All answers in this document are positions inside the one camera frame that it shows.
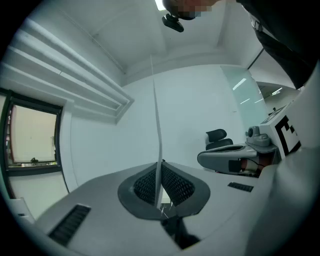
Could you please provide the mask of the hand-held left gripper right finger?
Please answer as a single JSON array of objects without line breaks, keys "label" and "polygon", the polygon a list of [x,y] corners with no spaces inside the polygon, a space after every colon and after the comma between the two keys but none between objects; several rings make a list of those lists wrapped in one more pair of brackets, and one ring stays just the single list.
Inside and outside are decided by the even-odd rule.
[{"label": "hand-held left gripper right finger", "polygon": [[241,224],[241,209],[248,209],[247,202],[251,193],[230,187],[230,183],[239,183],[256,187],[259,179],[241,175],[228,175],[200,170],[185,165],[163,162],[167,169],[177,169],[203,181],[195,185],[195,192],[203,192],[209,187],[210,196],[203,208],[195,215],[183,218],[189,234],[199,242],[182,250],[174,242],[161,243],[167,249],[167,256],[244,256],[248,242],[248,231]]}]

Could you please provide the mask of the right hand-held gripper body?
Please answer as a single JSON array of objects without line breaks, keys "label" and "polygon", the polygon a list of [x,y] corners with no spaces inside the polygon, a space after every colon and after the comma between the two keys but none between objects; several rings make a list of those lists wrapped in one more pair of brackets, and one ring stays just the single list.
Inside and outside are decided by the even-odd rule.
[{"label": "right hand-held gripper body", "polygon": [[287,115],[290,106],[287,104],[281,107],[259,125],[251,126],[245,132],[245,143],[259,155],[272,155],[273,165],[301,147],[297,132]]}]

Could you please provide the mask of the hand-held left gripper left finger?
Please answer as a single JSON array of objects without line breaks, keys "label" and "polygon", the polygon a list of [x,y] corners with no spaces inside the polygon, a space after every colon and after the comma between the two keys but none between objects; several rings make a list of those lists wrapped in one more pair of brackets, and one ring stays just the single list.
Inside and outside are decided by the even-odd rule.
[{"label": "hand-held left gripper left finger", "polygon": [[140,219],[118,198],[118,187],[127,178],[153,166],[131,167],[93,178],[47,209],[35,226],[48,235],[76,205],[90,211],[66,246],[85,256],[173,256],[181,251],[161,223]]}]

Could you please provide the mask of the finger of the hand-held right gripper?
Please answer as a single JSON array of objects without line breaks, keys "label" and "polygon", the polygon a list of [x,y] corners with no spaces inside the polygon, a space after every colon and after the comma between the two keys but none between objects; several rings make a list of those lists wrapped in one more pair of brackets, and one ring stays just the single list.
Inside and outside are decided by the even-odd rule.
[{"label": "finger of the hand-held right gripper", "polygon": [[219,173],[240,173],[241,159],[255,158],[258,152],[251,146],[243,144],[227,145],[200,152],[198,163],[205,169]]}]

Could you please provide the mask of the white A4 paper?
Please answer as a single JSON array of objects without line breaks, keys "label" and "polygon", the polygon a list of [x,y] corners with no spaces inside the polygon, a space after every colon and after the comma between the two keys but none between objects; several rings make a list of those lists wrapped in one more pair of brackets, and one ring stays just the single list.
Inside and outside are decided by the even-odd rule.
[{"label": "white A4 paper", "polygon": [[162,161],[163,161],[163,143],[162,143],[162,132],[161,132],[160,117],[159,117],[159,109],[158,109],[158,101],[157,101],[157,93],[156,93],[152,55],[150,55],[150,66],[151,66],[151,74],[152,74],[152,87],[153,87],[153,97],[154,97],[154,107],[155,107],[156,130],[157,130],[157,137],[158,137],[158,159],[157,159],[156,171],[155,171],[155,203],[154,203],[154,205],[159,210],[161,208],[162,194],[163,194],[163,190],[161,188],[161,186],[162,186],[161,171],[162,171]]}]

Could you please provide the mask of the person's right hand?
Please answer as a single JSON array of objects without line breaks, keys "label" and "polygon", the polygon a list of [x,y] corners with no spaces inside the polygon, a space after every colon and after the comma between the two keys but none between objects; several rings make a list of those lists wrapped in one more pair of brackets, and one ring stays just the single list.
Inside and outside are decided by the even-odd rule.
[{"label": "person's right hand", "polygon": [[243,171],[256,172],[261,166],[259,165],[258,157],[242,158],[241,169]]}]

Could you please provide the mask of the black office chair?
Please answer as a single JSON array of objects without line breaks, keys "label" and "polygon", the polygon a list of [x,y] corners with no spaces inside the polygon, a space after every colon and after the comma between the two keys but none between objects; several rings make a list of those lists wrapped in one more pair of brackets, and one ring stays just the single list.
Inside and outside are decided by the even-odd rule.
[{"label": "black office chair", "polygon": [[227,138],[227,132],[224,129],[216,129],[206,132],[207,138],[205,140],[205,150],[212,150],[224,146],[233,145],[233,141]]}]

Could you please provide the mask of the frosted glass door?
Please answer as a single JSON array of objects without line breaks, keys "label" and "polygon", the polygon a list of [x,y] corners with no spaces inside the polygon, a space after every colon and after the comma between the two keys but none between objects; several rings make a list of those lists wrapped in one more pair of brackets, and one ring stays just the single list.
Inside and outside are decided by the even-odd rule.
[{"label": "frosted glass door", "polygon": [[262,93],[246,68],[229,65],[222,65],[220,68],[235,99],[244,131],[247,132],[250,127],[258,126],[268,117]]}]

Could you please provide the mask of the person's black shirt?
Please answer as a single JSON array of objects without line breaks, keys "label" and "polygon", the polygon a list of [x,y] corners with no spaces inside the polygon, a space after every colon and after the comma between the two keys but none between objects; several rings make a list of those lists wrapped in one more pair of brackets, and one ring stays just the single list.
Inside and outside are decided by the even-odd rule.
[{"label": "person's black shirt", "polygon": [[320,61],[320,0],[236,0],[248,13],[264,50],[294,87],[303,87]]}]

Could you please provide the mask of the dark-framed window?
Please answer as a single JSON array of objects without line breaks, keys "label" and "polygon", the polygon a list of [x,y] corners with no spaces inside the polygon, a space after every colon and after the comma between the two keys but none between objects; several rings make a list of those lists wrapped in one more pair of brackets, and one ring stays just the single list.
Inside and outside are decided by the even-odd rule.
[{"label": "dark-framed window", "polygon": [[62,110],[0,88],[0,163],[9,177],[62,172]]}]

